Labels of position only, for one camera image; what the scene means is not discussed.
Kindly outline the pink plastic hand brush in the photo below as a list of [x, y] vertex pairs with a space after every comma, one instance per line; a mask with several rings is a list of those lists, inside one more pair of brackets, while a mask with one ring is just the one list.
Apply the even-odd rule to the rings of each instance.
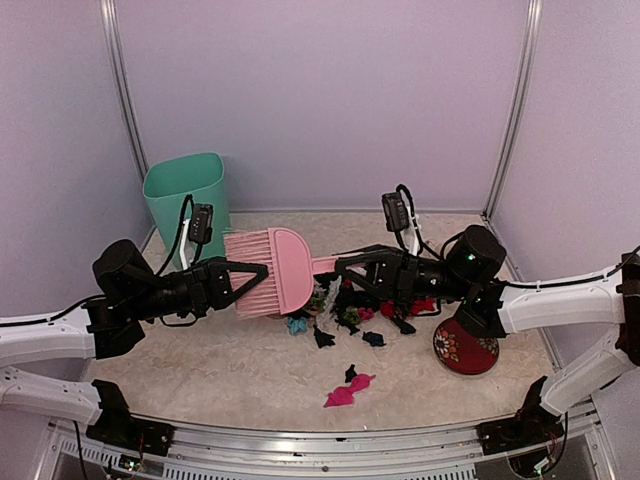
[[314, 277], [333, 273], [336, 256], [311, 256], [310, 247], [287, 228], [233, 233], [224, 238], [229, 261], [265, 265], [266, 279], [235, 302], [241, 319], [285, 315], [302, 309], [313, 295]]

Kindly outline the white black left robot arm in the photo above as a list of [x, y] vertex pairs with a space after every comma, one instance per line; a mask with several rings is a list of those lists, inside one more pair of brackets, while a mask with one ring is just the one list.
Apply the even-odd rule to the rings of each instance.
[[122, 239], [94, 262], [93, 273], [101, 294], [45, 318], [2, 320], [1, 405], [101, 426], [127, 445], [139, 436], [140, 424], [116, 384], [65, 382], [22, 372], [19, 365], [123, 356], [144, 338], [143, 323], [224, 310], [265, 280], [268, 269], [213, 257], [160, 276], [131, 240]]

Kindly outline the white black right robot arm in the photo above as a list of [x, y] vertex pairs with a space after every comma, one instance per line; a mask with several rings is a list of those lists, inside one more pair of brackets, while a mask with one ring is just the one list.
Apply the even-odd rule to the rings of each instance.
[[476, 338], [559, 325], [610, 325], [598, 343], [529, 388], [511, 433], [531, 444], [549, 429], [551, 418], [638, 367], [639, 255], [626, 253], [597, 273], [533, 283], [498, 280], [505, 258], [487, 228], [471, 225], [445, 243], [438, 260], [372, 245], [340, 255], [335, 271], [397, 306], [421, 297], [455, 302], [455, 321]]

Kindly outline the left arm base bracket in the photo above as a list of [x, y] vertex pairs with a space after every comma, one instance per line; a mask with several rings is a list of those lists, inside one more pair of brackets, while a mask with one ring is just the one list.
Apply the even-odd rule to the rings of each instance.
[[138, 454], [168, 455], [175, 433], [173, 425], [133, 415], [113, 382], [93, 380], [91, 385], [99, 395], [100, 415], [86, 427], [88, 438]]

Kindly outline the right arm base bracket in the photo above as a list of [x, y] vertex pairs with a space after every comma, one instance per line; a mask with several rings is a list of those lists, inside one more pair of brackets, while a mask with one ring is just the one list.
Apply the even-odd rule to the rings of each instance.
[[484, 455], [517, 450], [563, 437], [566, 428], [559, 415], [541, 406], [546, 376], [535, 381], [526, 393], [522, 407], [512, 416], [480, 423], [476, 427]]

